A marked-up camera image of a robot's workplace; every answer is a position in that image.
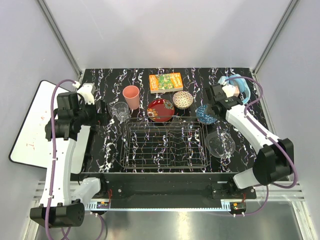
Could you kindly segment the black wire dish rack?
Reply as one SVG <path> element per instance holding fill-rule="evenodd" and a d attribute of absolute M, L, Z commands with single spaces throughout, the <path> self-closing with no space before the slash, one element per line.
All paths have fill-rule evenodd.
<path fill-rule="evenodd" d="M 123 126 L 119 164 L 144 172 L 205 169 L 211 163 L 207 135 L 207 126 L 191 116 L 172 116 L 161 122 L 130 118 Z"/>

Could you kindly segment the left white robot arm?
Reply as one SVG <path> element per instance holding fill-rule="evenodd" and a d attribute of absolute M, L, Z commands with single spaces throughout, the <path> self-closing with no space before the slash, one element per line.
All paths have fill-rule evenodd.
<path fill-rule="evenodd" d="M 92 198 L 103 198 L 108 186 L 100 178 L 87 177 L 71 192 L 71 166 L 79 133 L 97 124 L 97 110 L 92 93 L 64 92 L 56 96 L 57 107 L 50 107 L 45 137 L 52 143 L 52 158 L 47 167 L 45 186 L 38 207 L 30 209 L 30 218 L 48 229 L 79 227 L 85 206 Z"/>

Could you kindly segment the red floral plate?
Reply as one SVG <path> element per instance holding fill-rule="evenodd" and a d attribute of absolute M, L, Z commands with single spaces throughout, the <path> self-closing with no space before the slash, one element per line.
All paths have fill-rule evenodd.
<path fill-rule="evenodd" d="M 174 113 L 175 107 L 167 99 L 155 99 L 147 106 L 147 116 L 154 122 L 167 122 Z"/>

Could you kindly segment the blue patterned ceramic bowl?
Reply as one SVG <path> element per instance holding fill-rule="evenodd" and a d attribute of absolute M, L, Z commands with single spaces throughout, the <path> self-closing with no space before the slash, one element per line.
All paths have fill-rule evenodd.
<path fill-rule="evenodd" d="M 207 114 L 207 105 L 199 106 L 195 113 L 197 120 L 202 124 L 211 125 L 217 121 L 217 119 Z"/>

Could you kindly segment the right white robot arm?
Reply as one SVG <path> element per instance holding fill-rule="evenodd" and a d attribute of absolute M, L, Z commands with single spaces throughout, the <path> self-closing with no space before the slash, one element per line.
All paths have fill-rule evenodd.
<path fill-rule="evenodd" d="M 233 125 L 251 144 L 256 153 L 253 167 L 235 174 L 228 182 L 227 192 L 239 198 L 245 189 L 276 184 L 282 178 L 294 176 L 292 186 L 298 180 L 294 165 L 294 145 L 288 138 L 280 139 L 267 130 L 247 110 L 247 106 L 236 96 L 227 96 L 217 83 L 205 89 L 208 104 L 206 113 L 215 119 Z"/>

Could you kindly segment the brown patterned ceramic bowl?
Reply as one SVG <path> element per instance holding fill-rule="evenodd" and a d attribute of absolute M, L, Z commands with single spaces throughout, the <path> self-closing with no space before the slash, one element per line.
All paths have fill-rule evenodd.
<path fill-rule="evenodd" d="M 173 104 L 181 110 L 189 108 L 194 98 L 188 91 L 178 91 L 172 97 Z"/>

